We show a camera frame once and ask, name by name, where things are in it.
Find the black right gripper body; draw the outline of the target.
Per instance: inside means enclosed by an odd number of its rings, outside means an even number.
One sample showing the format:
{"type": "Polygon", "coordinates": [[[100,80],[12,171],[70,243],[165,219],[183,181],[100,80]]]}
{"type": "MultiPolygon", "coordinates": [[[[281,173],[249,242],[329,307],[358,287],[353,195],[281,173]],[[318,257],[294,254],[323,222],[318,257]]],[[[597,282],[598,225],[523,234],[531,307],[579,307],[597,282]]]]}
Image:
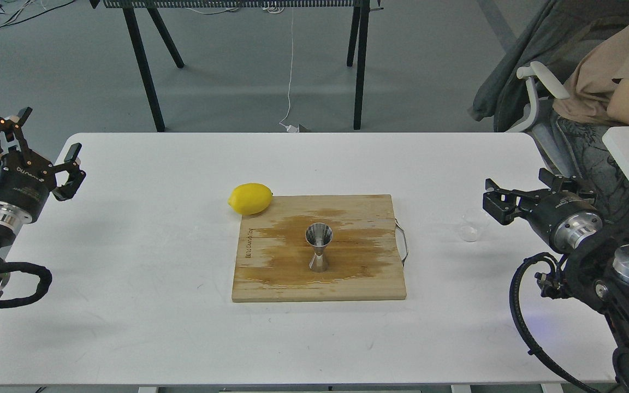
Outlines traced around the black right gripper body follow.
{"type": "Polygon", "coordinates": [[[601,214],[569,191],[548,191],[529,209],[527,221],[539,238],[560,254],[574,251],[604,226],[601,214]]]}

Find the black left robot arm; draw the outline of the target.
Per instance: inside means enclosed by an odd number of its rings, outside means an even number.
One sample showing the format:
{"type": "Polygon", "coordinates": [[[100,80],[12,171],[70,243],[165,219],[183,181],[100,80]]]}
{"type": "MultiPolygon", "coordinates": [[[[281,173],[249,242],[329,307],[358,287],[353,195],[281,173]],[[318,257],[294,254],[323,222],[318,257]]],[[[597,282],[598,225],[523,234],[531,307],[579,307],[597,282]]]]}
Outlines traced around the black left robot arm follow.
{"type": "MultiPolygon", "coordinates": [[[[50,195],[65,201],[72,199],[86,173],[80,169],[81,144],[73,144],[61,164],[28,147],[22,127],[32,113],[30,107],[17,115],[0,117],[0,251],[12,246],[21,227],[36,222],[50,195]]],[[[0,256],[0,308],[33,304],[47,294],[52,274],[30,262],[7,262],[0,256]],[[3,288],[13,272],[37,276],[38,284],[30,296],[2,299],[3,288]]]]}

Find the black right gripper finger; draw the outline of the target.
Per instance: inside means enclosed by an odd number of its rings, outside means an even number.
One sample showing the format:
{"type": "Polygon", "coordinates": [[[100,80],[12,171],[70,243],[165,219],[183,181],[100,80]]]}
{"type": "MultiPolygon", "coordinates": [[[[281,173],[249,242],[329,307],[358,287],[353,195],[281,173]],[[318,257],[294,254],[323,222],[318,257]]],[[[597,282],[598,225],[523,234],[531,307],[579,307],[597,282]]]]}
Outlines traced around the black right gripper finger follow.
{"type": "Polygon", "coordinates": [[[549,217],[537,212],[539,203],[548,195],[548,189],[508,190],[500,188],[490,178],[485,181],[485,189],[482,207],[500,224],[509,225],[517,217],[522,217],[533,226],[551,226],[549,217]]]}
{"type": "Polygon", "coordinates": [[[548,169],[541,168],[538,179],[546,184],[551,192],[572,192],[579,198],[596,198],[594,185],[581,177],[555,175],[548,169]]]}

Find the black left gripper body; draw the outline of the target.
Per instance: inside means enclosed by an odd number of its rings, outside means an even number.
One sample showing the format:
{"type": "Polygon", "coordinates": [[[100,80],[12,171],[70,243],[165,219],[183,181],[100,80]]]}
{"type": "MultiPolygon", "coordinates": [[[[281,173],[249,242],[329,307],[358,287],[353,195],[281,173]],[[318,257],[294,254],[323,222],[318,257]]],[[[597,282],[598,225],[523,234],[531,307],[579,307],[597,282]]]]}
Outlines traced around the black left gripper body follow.
{"type": "Polygon", "coordinates": [[[20,150],[10,150],[0,161],[0,203],[17,206],[36,222],[50,195],[49,186],[56,186],[56,181],[42,181],[41,172],[51,165],[34,151],[25,159],[20,150]]]}

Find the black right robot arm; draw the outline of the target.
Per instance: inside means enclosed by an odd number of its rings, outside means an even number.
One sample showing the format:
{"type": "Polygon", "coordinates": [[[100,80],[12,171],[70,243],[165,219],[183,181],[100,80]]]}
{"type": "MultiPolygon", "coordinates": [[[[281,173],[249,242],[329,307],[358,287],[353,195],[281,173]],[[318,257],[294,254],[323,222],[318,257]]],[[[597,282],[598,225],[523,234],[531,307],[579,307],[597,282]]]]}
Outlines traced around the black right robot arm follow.
{"type": "Polygon", "coordinates": [[[509,306],[515,328],[550,371],[583,391],[593,392],[567,373],[535,341],[521,312],[520,286],[527,269],[545,262],[549,272],[535,274],[542,297],[574,298],[603,315],[614,336],[612,361],[616,382],[629,392],[629,225],[607,224],[596,207],[596,192],[578,177],[556,176],[542,168],[544,189],[509,190],[487,179],[483,209],[502,225],[525,219],[553,252],[527,257],[509,286],[509,306]]]}

